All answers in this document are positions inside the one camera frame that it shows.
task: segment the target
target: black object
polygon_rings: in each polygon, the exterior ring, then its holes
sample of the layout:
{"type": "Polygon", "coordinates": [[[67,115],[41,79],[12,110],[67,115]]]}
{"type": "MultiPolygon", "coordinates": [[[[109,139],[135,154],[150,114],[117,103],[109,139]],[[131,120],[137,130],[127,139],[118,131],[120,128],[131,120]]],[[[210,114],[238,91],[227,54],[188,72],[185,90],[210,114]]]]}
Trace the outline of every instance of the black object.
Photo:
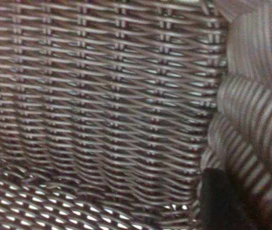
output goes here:
{"type": "Polygon", "coordinates": [[[205,169],[201,190],[201,213],[205,230],[258,230],[235,199],[226,175],[205,169]]]}

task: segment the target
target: rattan weave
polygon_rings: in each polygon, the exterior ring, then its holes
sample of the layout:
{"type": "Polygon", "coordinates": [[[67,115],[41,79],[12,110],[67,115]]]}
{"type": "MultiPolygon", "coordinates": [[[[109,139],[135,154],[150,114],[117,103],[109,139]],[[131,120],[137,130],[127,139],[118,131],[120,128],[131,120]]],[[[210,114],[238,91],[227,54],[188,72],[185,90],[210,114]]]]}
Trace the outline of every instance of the rattan weave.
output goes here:
{"type": "Polygon", "coordinates": [[[206,1],[0,0],[0,229],[191,229],[226,33],[206,1]]]}

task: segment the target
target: wicker texture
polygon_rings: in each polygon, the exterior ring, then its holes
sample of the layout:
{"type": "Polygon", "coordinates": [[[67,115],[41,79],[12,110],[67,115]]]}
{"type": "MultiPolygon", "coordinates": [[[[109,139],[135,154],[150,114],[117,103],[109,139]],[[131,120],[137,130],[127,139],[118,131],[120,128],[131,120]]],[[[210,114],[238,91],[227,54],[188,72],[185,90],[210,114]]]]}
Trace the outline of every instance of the wicker texture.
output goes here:
{"type": "Polygon", "coordinates": [[[258,222],[272,229],[272,1],[233,21],[227,51],[230,74],[218,91],[201,169],[225,169],[258,222]]]}
{"type": "Polygon", "coordinates": [[[83,229],[86,213],[93,229],[192,225],[186,209],[225,70],[225,25],[205,1],[0,0],[0,178],[13,174],[0,188],[16,200],[0,225],[26,218],[23,228],[39,229],[39,213],[58,229],[83,229]],[[42,200],[58,190],[73,200],[59,195],[54,209],[39,203],[25,217],[29,204],[16,202],[44,184],[53,185],[42,200]]]}

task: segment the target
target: woven wicker backrest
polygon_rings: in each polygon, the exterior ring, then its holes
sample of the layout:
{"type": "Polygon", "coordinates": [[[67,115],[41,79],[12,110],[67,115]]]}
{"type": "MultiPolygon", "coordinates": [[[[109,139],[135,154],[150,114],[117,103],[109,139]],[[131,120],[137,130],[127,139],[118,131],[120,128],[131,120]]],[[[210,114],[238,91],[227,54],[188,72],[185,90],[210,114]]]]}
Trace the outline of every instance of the woven wicker backrest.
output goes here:
{"type": "Polygon", "coordinates": [[[191,229],[225,72],[206,1],[0,0],[0,229],[191,229]]]}

